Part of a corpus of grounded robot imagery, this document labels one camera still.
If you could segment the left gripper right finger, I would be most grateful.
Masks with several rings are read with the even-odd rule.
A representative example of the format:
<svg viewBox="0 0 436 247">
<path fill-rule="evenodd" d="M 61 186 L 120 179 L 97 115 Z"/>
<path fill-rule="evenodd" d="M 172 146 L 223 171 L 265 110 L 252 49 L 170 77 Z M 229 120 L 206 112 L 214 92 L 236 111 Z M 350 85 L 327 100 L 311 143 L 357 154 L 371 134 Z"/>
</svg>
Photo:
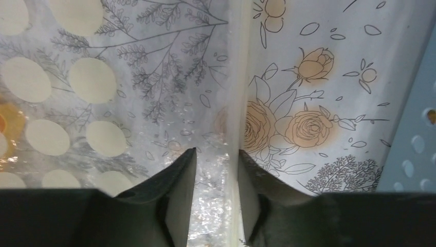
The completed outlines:
<svg viewBox="0 0 436 247">
<path fill-rule="evenodd" d="M 238 157 L 248 246 L 435 246 L 433 193 L 324 193 L 308 196 Z"/>
</svg>

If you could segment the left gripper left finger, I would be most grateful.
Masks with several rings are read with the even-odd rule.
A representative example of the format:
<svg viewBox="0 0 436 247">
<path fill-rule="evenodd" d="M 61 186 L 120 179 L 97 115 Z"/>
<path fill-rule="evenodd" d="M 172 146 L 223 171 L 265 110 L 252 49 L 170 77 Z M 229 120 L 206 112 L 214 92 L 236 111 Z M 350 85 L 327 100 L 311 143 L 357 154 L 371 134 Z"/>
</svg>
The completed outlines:
<svg viewBox="0 0 436 247">
<path fill-rule="evenodd" d="M 111 197 L 98 189 L 1 190 L 1 246 L 186 246 L 195 148 Z"/>
</svg>

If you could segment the clear dotted zip bag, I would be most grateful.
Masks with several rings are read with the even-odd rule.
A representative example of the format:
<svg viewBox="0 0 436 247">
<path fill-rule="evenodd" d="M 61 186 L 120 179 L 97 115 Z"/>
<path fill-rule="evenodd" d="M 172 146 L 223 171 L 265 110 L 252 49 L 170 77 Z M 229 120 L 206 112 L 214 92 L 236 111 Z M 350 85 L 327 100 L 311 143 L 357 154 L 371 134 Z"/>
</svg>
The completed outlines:
<svg viewBox="0 0 436 247">
<path fill-rule="evenodd" d="M 111 197 L 195 148 L 186 246 L 244 246 L 244 1 L 1 1 L 1 190 Z"/>
</svg>

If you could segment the light blue plastic basket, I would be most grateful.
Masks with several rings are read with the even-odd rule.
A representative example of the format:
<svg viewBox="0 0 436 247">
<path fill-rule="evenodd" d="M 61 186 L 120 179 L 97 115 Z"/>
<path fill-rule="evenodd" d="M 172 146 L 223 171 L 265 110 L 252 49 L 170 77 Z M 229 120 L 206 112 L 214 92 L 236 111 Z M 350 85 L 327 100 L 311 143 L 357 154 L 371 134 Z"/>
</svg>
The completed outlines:
<svg viewBox="0 0 436 247">
<path fill-rule="evenodd" d="M 378 192 L 435 192 L 435 32 L 425 49 Z"/>
</svg>

